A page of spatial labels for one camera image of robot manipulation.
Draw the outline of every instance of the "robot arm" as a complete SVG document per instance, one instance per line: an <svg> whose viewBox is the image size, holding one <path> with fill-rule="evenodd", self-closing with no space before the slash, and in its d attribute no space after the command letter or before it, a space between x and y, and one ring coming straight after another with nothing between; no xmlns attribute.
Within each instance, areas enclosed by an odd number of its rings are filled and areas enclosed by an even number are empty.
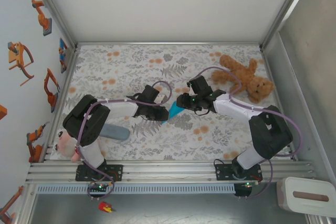
<svg viewBox="0 0 336 224"><path fill-rule="evenodd" d="M154 104L158 94L158 90L146 85L142 93L130 96L128 100ZM78 139L85 113L91 105L96 102L97 99L93 96L89 94L85 95L64 119L63 127L71 137ZM106 161L100 152L96 140L108 117L138 117L140 115L144 116L146 120L166 121L169 116L167 109L163 106L149 106L127 101L112 102L106 105L107 106L98 104L91 110L88 120L85 123L79 146L80 152L86 162L102 172L105 170Z"/></svg>
<svg viewBox="0 0 336 224"><path fill-rule="evenodd" d="M243 178L249 169L264 159L271 159L291 143L293 137L284 119L267 112L264 108L230 98L222 90L213 92L203 76L195 77L187 85L195 95L184 93L177 98L176 105L194 112L208 109L218 114L229 115L243 123L249 124L253 144L232 161L232 170L237 178ZM268 111L279 112L273 105Z"/></svg>

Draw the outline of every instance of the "gray leaf pattern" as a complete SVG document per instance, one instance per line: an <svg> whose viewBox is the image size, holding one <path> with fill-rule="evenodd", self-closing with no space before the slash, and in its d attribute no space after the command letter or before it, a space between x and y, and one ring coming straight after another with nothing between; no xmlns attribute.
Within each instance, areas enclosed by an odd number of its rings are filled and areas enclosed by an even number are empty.
<svg viewBox="0 0 336 224"><path fill-rule="evenodd" d="M180 94L188 92L186 83L191 78L206 67L220 66L220 54L228 54L245 66L255 58L259 62L256 74L267 77L258 45L81 46L57 129L63 130L64 118L86 94L97 99L120 99L142 92L146 84L159 80L172 86L172 98L165 105L169 109ZM211 74L210 70L203 76L214 90L229 90L231 83L214 84ZM155 88L169 95L165 84L158 83ZM237 98L249 102L246 92ZM259 105L267 107L274 102L271 94ZM163 124L127 116L108 118L107 123L126 127L131 132L127 141L98 137L107 160L231 159L251 145L248 125L215 113L197 116L184 110ZM288 153L287 148L281 153ZM51 159L66 158L53 149Z"/></svg>

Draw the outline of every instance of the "patterned fabric surface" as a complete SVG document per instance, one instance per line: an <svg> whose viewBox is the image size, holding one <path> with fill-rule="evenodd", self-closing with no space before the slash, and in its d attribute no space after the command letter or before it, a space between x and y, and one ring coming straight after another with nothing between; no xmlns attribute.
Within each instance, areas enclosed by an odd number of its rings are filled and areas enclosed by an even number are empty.
<svg viewBox="0 0 336 224"><path fill-rule="evenodd" d="M173 96L167 103L169 109L177 96L188 92L186 83L201 70L220 66L219 57L228 54L247 66L250 58L258 60L256 75L267 77L264 62L257 45L110 45L82 46L72 76L66 104L58 130L66 115L85 94L97 99L119 99L142 92L146 84L167 81ZM203 73L214 90L228 90L232 85L214 84L212 71ZM168 88L155 86L168 95ZM246 91L236 98L249 102ZM275 104L274 94L259 105ZM107 123L128 128L130 139L122 142L99 137L102 154L107 160L212 160L231 159L251 144L248 125L227 115L209 113L197 116L184 110L161 125L161 122L122 117ZM287 148L281 153L288 153ZM54 149L50 159L66 159Z"/></svg>

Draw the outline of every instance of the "plush toy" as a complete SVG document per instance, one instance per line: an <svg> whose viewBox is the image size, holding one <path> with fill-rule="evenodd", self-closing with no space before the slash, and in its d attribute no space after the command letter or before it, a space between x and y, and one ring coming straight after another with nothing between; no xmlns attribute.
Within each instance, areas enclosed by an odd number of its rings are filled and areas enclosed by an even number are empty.
<svg viewBox="0 0 336 224"><path fill-rule="evenodd" d="M242 87L236 92L236 94L247 90L248 98L253 103L259 103L262 99L268 97L275 88L274 84L270 80L254 75L257 69L257 60L255 59L250 59L250 63L247 68L231 58L229 55L222 55L219 63L228 68L241 81ZM230 92L239 87L235 78L221 70L214 71L212 79L214 82L219 82L221 84L225 84L226 81L233 82L235 85L230 88Z"/></svg>
<svg viewBox="0 0 336 224"><path fill-rule="evenodd" d="M71 157L72 162L80 160L79 154L76 152L76 139L72 138L67 131L58 133L58 143L55 145L55 150L65 157Z"/></svg>

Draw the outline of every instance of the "gray floor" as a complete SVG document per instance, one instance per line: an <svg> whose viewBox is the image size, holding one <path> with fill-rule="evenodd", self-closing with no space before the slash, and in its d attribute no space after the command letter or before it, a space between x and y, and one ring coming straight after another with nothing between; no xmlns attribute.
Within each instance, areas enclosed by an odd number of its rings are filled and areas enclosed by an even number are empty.
<svg viewBox="0 0 336 224"><path fill-rule="evenodd" d="M260 198L241 201L234 195L114 195L105 201L116 212L98 210L85 195L39 195L31 223L306 223L304 215L278 207L275 185Z"/></svg>

